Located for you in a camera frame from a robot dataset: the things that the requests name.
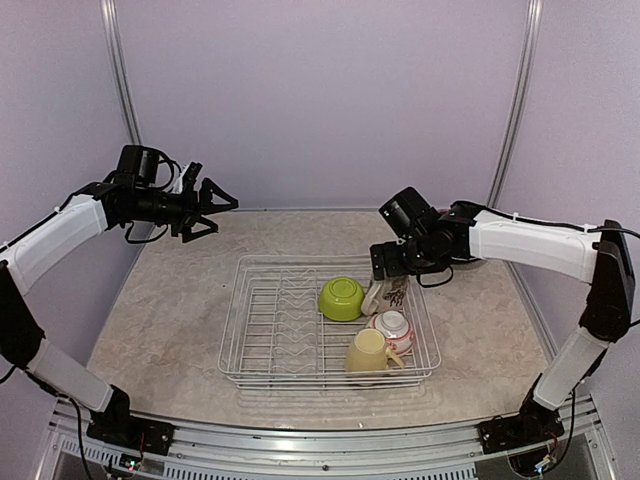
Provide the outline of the tall white patterned mug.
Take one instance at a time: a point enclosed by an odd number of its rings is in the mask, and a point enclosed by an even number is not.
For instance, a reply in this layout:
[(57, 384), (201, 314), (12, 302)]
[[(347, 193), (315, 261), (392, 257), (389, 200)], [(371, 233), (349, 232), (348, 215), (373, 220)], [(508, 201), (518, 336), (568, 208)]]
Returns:
[(385, 280), (370, 279), (368, 289), (361, 304), (365, 316), (373, 316), (403, 306), (408, 288), (408, 277), (399, 276)]

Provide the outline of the lime green bowl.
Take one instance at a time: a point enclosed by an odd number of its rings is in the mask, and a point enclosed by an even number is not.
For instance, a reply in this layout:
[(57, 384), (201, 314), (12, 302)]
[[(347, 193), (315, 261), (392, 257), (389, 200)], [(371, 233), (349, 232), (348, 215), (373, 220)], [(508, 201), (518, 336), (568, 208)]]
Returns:
[(354, 321), (362, 314), (364, 297), (363, 287), (355, 279), (336, 277), (323, 286), (318, 297), (318, 309), (329, 320)]

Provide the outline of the white red patterned bowl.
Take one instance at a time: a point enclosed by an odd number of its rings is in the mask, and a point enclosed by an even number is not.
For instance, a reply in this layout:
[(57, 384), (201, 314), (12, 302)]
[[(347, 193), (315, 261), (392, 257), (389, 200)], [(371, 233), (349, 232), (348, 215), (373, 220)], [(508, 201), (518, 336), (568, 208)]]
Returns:
[(382, 333), (388, 345), (399, 356), (408, 354), (414, 345), (414, 328), (399, 311), (389, 310), (373, 315), (366, 327)]

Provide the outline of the pale yellow mug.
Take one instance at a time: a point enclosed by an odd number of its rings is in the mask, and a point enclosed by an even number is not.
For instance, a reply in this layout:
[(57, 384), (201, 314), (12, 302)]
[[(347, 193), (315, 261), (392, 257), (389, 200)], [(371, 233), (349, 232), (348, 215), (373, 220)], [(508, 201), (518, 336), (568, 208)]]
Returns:
[(402, 359), (392, 350), (386, 337), (375, 329), (363, 329), (352, 339), (345, 359), (348, 373), (373, 373), (390, 371), (392, 362), (404, 369)]

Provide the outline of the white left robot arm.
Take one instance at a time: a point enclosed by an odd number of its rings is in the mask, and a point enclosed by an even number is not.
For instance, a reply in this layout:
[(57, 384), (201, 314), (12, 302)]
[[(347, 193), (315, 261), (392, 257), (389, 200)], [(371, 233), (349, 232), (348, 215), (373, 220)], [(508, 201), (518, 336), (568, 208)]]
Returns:
[(216, 233), (211, 215), (235, 210), (239, 202), (211, 179), (200, 179), (201, 169), (197, 162), (182, 167), (158, 149), (126, 145), (103, 181), (71, 193), (1, 246), (2, 357), (46, 392), (88, 409), (90, 438), (140, 454), (167, 455), (174, 425), (133, 415), (126, 392), (47, 339), (25, 296), (70, 253), (115, 227), (131, 231), (146, 222), (183, 242)]

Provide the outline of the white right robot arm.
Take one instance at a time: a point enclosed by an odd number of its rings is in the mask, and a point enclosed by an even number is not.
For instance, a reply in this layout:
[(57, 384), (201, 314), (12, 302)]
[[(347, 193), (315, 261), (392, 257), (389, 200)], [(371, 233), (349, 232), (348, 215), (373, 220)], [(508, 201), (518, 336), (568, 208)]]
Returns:
[(456, 263), (485, 260), (582, 284), (585, 300), (575, 328), (533, 381), (519, 410), (477, 426), (486, 454), (572, 434), (575, 427), (563, 424), (561, 407), (576, 400), (579, 384), (637, 324), (632, 318), (635, 265), (627, 240), (638, 232), (611, 219), (600, 224), (549, 221), (467, 200), (439, 210), (412, 186), (396, 193), (378, 212), (396, 238), (370, 248), (377, 282), (412, 277), (425, 287), (426, 275), (452, 270)]

